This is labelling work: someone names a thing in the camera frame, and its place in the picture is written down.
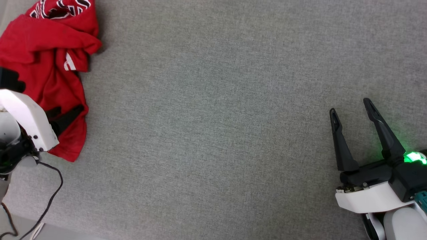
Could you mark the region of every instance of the gray fabric surface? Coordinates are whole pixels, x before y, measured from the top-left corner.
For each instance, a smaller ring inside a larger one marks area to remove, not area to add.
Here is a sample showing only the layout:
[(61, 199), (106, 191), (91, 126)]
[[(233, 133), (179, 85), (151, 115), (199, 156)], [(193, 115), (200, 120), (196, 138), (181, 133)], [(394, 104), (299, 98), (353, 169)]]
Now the gray fabric surface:
[[(10, 0), (6, 21), (33, 0)], [(90, 113), (45, 221), (108, 239), (366, 239), (340, 209), (328, 111), (355, 159), (380, 158), (362, 99), (407, 150), (427, 146), (422, 0), (105, 0)], [(56, 172), (6, 198), (37, 218)]]
[(2, 22), (3, 15), (4, 15), (4, 7), (6, 6), (6, 1), (0, 1), (0, 23)]

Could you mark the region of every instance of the red cloth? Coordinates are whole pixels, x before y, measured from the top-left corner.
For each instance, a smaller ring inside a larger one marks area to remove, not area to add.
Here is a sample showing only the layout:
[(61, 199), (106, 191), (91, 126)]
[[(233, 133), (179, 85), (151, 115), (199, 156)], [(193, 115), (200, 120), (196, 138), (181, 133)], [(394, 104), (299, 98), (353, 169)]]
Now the red cloth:
[(71, 162), (85, 143), (88, 113), (82, 83), (73, 71), (88, 70), (88, 54), (102, 45), (98, 31), (94, 0), (40, 0), (0, 38), (0, 66), (19, 73), (26, 83), (24, 94), (45, 111), (61, 106), (65, 113), (84, 105), (49, 151)]

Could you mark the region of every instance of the black cable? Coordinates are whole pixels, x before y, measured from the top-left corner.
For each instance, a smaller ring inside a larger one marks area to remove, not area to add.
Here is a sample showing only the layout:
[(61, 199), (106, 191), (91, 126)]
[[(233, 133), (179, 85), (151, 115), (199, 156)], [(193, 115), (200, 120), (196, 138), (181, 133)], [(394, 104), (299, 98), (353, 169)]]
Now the black cable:
[(9, 209), (7, 209), (7, 207), (6, 207), (6, 205), (5, 205), (4, 203), (1, 203), (1, 205), (2, 205), (2, 207), (3, 207), (3, 209), (4, 209), (4, 211), (6, 212), (6, 214), (7, 214), (7, 218), (9, 218), (9, 224), (10, 224), (10, 226), (12, 227), (12, 230), (13, 230), (15, 233), (12, 233), (12, 232), (5, 232), (5, 233), (3, 233), (2, 235), (0, 235), (0, 240), (1, 240), (4, 236), (6, 236), (6, 235), (12, 235), (12, 236), (14, 236), (14, 237), (18, 236), (18, 235), (19, 235), (19, 233), (18, 233), (18, 231), (16, 230), (15, 224), (13, 224), (12, 216), (10, 215)]
[[(24, 234), (19, 240), (22, 240), (24, 237), (26, 237), (28, 234), (30, 234), (32, 231), (34, 231), (34, 229), (41, 223), (41, 221), (42, 221), (42, 219), (43, 219), (43, 217), (46, 215), (46, 213), (47, 213), (47, 211), (49, 210), (49, 208), (50, 208), (50, 205), (52, 204), (52, 201), (53, 201), (53, 198), (56, 196), (56, 194), (59, 192), (59, 190), (61, 189), (61, 187), (62, 187), (62, 184), (64, 183), (64, 179), (62, 178), (62, 174), (61, 174), (61, 171), (59, 171), (56, 167), (52, 167), (52, 166), (50, 166), (49, 164), (46, 164), (46, 163), (42, 163), (42, 162), (38, 162), (38, 164), (40, 164), (40, 165), (43, 165), (43, 166), (45, 166), (45, 167), (48, 167), (48, 168), (50, 168), (50, 169), (53, 169), (53, 170), (55, 170), (55, 171), (57, 171), (58, 172), (58, 174), (59, 174), (59, 178), (61, 179), (61, 185), (59, 185), (59, 187), (58, 187), (58, 189), (55, 191), (55, 193), (52, 195), (52, 197), (50, 197), (50, 199), (49, 199), (49, 202), (48, 202), (48, 204), (47, 204), (47, 207), (46, 207), (46, 209), (44, 210), (44, 212), (43, 212), (43, 214), (40, 216), (40, 218), (37, 220), (37, 222), (35, 223), (35, 225), (26, 233), (26, 234)], [(10, 213), (9, 213), (9, 210), (7, 209), (7, 207), (6, 207), (6, 205), (4, 205), (3, 203), (1, 204), (2, 206), (3, 206), (3, 208), (4, 208), (4, 210), (6, 211), (6, 213), (7, 213), (7, 216), (8, 216), (8, 218), (9, 218), (9, 223), (10, 223), (10, 226), (12, 227), (12, 229), (13, 229), (13, 231), (15, 232), (15, 234), (14, 233), (11, 233), (11, 232), (6, 232), (6, 233), (3, 233), (2, 235), (0, 235), (0, 240), (4, 237), (4, 236), (6, 236), (6, 235), (13, 235), (13, 236), (17, 236), (18, 235), (18, 231), (16, 230), (16, 228), (15, 228), (15, 225), (13, 224), (13, 222), (12, 222), (12, 217), (11, 217), (11, 215), (10, 215)]]
[(47, 207), (46, 207), (46, 209), (44, 210), (44, 212), (43, 212), (43, 214), (40, 216), (40, 218), (37, 220), (37, 222), (35, 223), (35, 225), (26, 233), (26, 234), (24, 234), (19, 240), (22, 240), (24, 237), (26, 237), (28, 234), (30, 234), (32, 231), (34, 231), (34, 229), (41, 223), (41, 221), (42, 221), (42, 219), (43, 219), (43, 217), (46, 215), (46, 213), (47, 213), (47, 211), (49, 210), (49, 208), (50, 208), (50, 205), (52, 204), (52, 201), (53, 201), (53, 198), (56, 196), (56, 194), (59, 192), (59, 190), (61, 189), (61, 187), (62, 187), (62, 184), (64, 183), (64, 180), (63, 180), (63, 178), (62, 178), (62, 174), (61, 174), (61, 171), (59, 171), (56, 167), (52, 167), (52, 166), (50, 166), (49, 164), (46, 164), (46, 163), (42, 163), (42, 162), (38, 162), (38, 164), (41, 164), (41, 165), (43, 165), (43, 166), (45, 166), (45, 167), (48, 167), (48, 168), (50, 168), (50, 169), (53, 169), (53, 170), (55, 170), (55, 171), (57, 171), (58, 172), (58, 174), (59, 174), (59, 178), (61, 179), (61, 185), (59, 185), (59, 187), (58, 187), (58, 189), (56, 190), (56, 192), (52, 195), (52, 197), (50, 197), (50, 199), (49, 199), (49, 203), (47, 204)]

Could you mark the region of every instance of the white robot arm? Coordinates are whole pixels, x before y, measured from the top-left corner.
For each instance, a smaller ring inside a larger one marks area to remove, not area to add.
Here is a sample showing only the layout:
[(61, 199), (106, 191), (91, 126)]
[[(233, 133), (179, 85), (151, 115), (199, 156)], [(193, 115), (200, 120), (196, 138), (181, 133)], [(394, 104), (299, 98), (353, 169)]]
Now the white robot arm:
[(407, 153), (370, 99), (365, 98), (384, 160), (359, 167), (342, 135), (335, 109), (330, 110), (336, 162), (343, 186), (338, 205), (362, 216), (371, 240), (427, 239), (426, 150)]
[(58, 136), (83, 111), (78, 105), (64, 114), (61, 107), (45, 112), (22, 93), (25, 83), (18, 77), (18, 73), (0, 67), (0, 202), (15, 167), (37, 165), (39, 153), (58, 145)]

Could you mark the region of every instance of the green led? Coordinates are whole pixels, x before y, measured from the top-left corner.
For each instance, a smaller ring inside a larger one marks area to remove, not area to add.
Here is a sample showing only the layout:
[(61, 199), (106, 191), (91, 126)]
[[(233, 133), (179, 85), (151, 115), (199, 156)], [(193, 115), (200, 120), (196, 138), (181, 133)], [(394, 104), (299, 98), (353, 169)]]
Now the green led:
[(405, 162), (421, 161), (423, 164), (427, 165), (427, 159), (425, 159), (425, 157), (419, 152), (410, 152), (406, 154), (404, 160)]

